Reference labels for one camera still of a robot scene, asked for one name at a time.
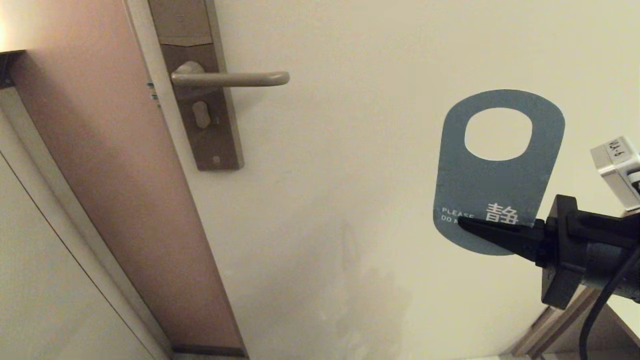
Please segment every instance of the door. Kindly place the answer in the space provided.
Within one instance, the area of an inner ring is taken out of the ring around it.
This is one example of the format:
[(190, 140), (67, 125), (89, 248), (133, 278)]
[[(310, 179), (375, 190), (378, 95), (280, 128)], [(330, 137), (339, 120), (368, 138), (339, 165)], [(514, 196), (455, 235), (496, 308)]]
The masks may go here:
[[(562, 111), (538, 217), (556, 194), (622, 211), (589, 149), (640, 140), (638, 3), (207, 0), (229, 72), (291, 73), (231, 90), (244, 153), (233, 173), (196, 168), (146, 1), (128, 3), (251, 356), (479, 357), (536, 320), (539, 269), (434, 224), (444, 120), (467, 97), (520, 90)], [(467, 131), (462, 150), (503, 160), (527, 148), (531, 123), (496, 109)]]
[(152, 360), (0, 158), (0, 352)]

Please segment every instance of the door handle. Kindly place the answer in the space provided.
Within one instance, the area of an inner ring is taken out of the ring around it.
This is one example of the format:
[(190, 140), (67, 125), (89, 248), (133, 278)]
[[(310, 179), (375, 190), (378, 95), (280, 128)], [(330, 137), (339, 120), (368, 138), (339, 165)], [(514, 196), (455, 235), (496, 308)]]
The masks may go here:
[(242, 74), (205, 72), (199, 63), (187, 61), (171, 73), (171, 81), (175, 86), (278, 86), (289, 82), (289, 73), (286, 71)]

